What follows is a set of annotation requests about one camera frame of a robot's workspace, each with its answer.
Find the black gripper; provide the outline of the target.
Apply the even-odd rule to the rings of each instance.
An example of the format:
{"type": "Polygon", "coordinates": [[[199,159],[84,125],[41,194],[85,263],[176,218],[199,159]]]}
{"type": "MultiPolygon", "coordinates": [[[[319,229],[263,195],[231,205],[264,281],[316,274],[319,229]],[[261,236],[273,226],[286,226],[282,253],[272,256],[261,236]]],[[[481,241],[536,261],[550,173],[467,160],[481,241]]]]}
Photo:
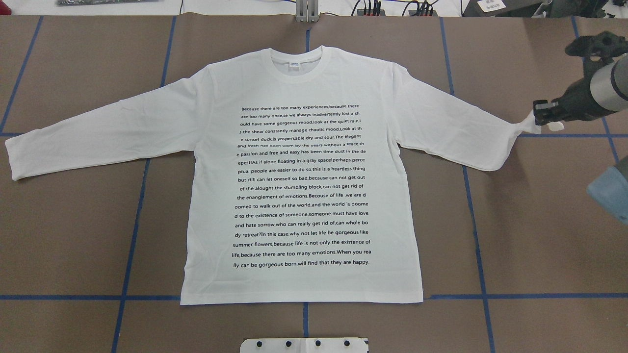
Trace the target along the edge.
{"type": "Polygon", "coordinates": [[[563,96],[533,102],[537,126],[562,126],[562,121],[592,121],[628,107],[628,43],[623,36],[604,31],[576,38],[566,48],[569,56],[584,58],[584,77],[570,85],[563,96]]]}

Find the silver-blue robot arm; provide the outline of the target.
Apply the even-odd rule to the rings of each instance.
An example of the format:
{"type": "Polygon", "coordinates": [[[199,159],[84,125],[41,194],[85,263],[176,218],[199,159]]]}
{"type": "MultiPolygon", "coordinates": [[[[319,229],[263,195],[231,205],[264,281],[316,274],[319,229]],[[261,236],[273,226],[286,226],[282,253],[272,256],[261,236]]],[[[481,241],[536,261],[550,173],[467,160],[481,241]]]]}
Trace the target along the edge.
{"type": "MultiPolygon", "coordinates": [[[[572,83],[558,98],[536,100],[532,114],[536,125],[561,130],[563,122],[590,122],[622,112],[628,103],[627,40],[603,31],[579,36],[567,47],[568,56],[583,60],[583,78],[572,83]]],[[[627,223],[627,158],[609,167],[587,187],[587,193],[603,209],[627,223]]]]}

